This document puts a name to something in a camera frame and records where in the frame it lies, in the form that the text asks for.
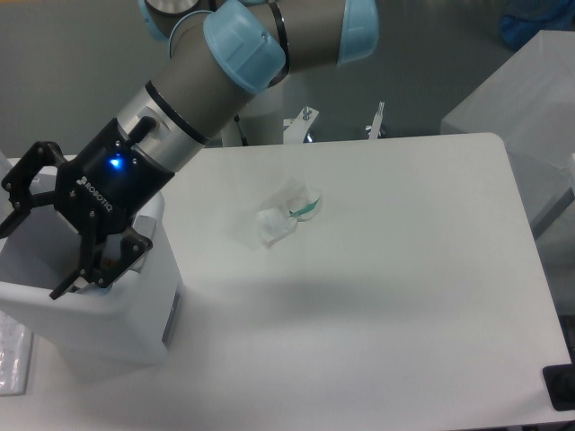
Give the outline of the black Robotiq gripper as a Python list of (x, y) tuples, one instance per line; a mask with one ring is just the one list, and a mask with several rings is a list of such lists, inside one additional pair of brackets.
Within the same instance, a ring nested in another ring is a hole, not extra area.
[[(78, 264), (50, 293), (57, 300), (78, 278), (106, 288), (153, 248), (152, 241), (128, 227), (131, 218), (174, 176), (136, 144), (151, 134), (155, 119), (145, 116), (127, 137), (112, 119), (72, 160), (52, 141), (37, 141), (4, 176), (13, 211), (1, 223), (1, 238), (9, 237), (35, 207), (54, 207), (79, 233)], [(33, 194), (31, 183), (44, 168), (57, 169), (55, 189)], [(89, 214), (97, 219), (88, 227)], [(119, 234), (119, 256), (103, 264), (107, 235)]]

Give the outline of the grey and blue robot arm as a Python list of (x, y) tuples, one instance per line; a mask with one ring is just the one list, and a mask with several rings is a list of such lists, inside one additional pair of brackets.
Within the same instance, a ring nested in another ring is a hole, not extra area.
[(77, 154), (34, 143), (4, 176), (10, 236), (36, 207), (51, 206), (80, 239), (75, 267), (50, 291), (82, 279), (112, 285), (151, 250), (136, 214), (257, 95), (288, 75), (370, 56), (373, 1), (224, 1), (216, 10), (141, 4), (164, 21), (169, 63)]

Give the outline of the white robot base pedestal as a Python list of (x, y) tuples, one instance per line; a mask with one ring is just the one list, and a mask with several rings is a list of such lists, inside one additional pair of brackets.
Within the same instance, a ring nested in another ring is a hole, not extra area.
[(279, 83), (258, 94), (221, 130), (223, 147), (277, 145), (283, 143), (285, 83)]

